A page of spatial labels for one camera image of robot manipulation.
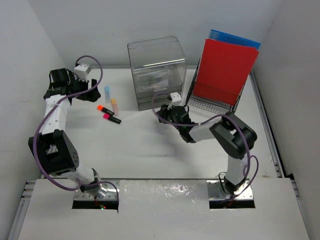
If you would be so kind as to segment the orange black highlighter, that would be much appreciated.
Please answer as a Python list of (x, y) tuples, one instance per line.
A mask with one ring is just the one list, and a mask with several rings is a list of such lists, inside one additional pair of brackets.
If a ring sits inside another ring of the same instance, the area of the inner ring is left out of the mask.
[(115, 113), (109, 109), (107, 109), (106, 107), (102, 106), (102, 105), (98, 105), (97, 109), (101, 112), (103, 112), (104, 114), (108, 114), (110, 116), (113, 116)]

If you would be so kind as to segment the blue cap clear marker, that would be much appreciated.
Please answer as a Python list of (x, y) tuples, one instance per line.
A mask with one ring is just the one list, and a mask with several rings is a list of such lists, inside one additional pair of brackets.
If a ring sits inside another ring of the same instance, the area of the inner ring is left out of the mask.
[(111, 102), (111, 95), (110, 95), (110, 88), (109, 86), (104, 87), (104, 95), (105, 95), (105, 102), (110, 103)]

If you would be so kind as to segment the pink black highlighter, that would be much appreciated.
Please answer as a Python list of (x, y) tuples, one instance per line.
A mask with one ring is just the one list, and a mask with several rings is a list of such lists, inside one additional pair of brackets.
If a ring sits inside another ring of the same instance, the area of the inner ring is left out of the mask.
[(106, 120), (108, 120), (108, 121), (111, 121), (111, 122), (113, 122), (113, 123), (116, 123), (116, 124), (118, 124), (118, 125), (122, 122), (120, 119), (114, 117), (113, 115), (109, 115), (109, 114), (107, 114), (107, 113), (105, 113), (105, 114), (103, 115), (103, 118), (106, 119)]

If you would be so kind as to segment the orange cap clear marker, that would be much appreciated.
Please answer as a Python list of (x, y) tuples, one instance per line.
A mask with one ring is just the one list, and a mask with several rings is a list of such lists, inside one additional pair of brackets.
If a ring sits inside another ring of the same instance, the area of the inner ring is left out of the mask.
[(119, 115), (119, 109), (118, 109), (118, 106), (117, 106), (117, 103), (116, 103), (116, 99), (112, 98), (110, 100), (110, 103), (111, 103), (112, 110), (114, 112), (114, 116), (117, 117)]

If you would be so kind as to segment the clear plastic drawer organizer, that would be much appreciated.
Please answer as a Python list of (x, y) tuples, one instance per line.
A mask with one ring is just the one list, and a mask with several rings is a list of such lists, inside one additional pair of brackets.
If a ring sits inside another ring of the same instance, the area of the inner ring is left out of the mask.
[(139, 111), (168, 104), (158, 92), (182, 94), (187, 60), (176, 36), (132, 41), (127, 51)]

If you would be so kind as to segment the red folder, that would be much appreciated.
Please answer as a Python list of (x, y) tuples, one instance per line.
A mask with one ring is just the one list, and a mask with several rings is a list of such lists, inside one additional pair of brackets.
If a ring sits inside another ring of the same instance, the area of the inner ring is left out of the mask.
[(200, 59), (197, 82), (239, 94), (259, 52), (254, 47), (207, 38)]

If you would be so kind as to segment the blue folder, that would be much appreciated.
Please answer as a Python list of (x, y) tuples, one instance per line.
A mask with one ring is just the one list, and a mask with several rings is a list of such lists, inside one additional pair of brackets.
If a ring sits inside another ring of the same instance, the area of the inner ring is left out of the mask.
[(208, 38), (211, 40), (216, 40), (216, 41), (220, 41), (228, 44), (252, 47), (252, 48), (255, 48), (257, 51), (260, 49), (260, 46), (261, 46), (260, 42), (243, 38), (237, 35), (229, 34), (226, 32), (218, 31), (215, 29), (210, 30)]

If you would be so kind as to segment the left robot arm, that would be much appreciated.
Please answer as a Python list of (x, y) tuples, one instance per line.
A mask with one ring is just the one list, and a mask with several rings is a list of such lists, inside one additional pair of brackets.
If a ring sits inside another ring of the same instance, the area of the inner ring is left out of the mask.
[(83, 166), (65, 128), (71, 95), (81, 92), (79, 100), (96, 102), (100, 98), (97, 88), (90, 90), (97, 80), (88, 80), (91, 67), (80, 64), (73, 70), (60, 68), (49, 73), (49, 87), (44, 95), (47, 117), (37, 134), (36, 149), (40, 165), (49, 176), (64, 177), (80, 182), (82, 193), (97, 197), (101, 192), (100, 177), (96, 170)]

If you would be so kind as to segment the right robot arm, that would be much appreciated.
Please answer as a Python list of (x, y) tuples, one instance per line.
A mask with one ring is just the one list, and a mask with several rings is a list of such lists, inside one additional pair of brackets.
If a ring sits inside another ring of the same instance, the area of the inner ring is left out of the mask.
[(164, 104), (155, 115), (160, 123), (174, 126), (186, 143), (216, 140), (228, 155), (222, 189), (234, 195), (244, 184), (251, 166), (250, 150), (254, 147), (258, 136), (234, 113), (227, 112), (203, 123), (195, 123), (185, 106)]

